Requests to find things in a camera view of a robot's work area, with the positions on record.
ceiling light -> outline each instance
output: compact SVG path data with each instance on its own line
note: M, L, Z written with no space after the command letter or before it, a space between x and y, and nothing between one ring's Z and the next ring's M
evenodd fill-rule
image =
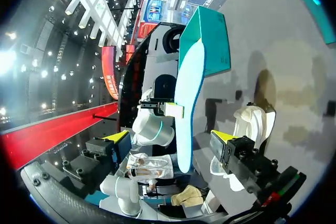
M48 75L48 72L47 72L46 70L43 70L43 71L41 72L41 76L42 76L42 78L46 78L47 75Z
M16 53L14 51L0 52L0 74L6 73L14 64Z
M0 114L1 115L6 115L6 109L5 108L1 108L0 109Z
M34 59L31 64L33 65L34 68L36 68L37 67L37 59Z
M22 66L21 66L21 72L22 72L22 73L23 73L23 72L26 72L26 70L27 70L26 65L22 65Z
M16 39L16 33L6 33L6 35L12 40Z

poster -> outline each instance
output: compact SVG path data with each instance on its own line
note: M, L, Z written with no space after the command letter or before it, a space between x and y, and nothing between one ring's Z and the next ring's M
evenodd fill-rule
M116 48L112 47L102 47L101 49L101 64L103 68L103 76L106 87L113 97L113 99L118 99L118 89L114 77L114 58L116 56Z
M157 23L140 22L138 39L144 39L157 26Z

white robotic arm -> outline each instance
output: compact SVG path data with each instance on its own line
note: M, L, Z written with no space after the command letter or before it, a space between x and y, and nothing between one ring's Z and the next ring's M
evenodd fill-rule
M118 205L124 215L130 217L140 215L139 188L135 180L108 175L100 184L100 190L102 193L118 199Z

